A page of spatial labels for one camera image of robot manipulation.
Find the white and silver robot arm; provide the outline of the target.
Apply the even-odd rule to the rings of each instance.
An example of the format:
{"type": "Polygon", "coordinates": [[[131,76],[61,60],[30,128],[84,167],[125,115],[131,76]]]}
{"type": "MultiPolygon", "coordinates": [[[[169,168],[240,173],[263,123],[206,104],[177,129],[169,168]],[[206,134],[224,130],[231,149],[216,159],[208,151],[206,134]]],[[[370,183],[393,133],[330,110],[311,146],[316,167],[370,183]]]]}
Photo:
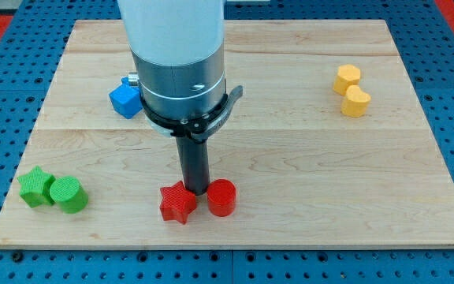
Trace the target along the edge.
{"type": "Polygon", "coordinates": [[[225,97],[223,0],[118,0],[151,126],[171,135],[225,97]]]}

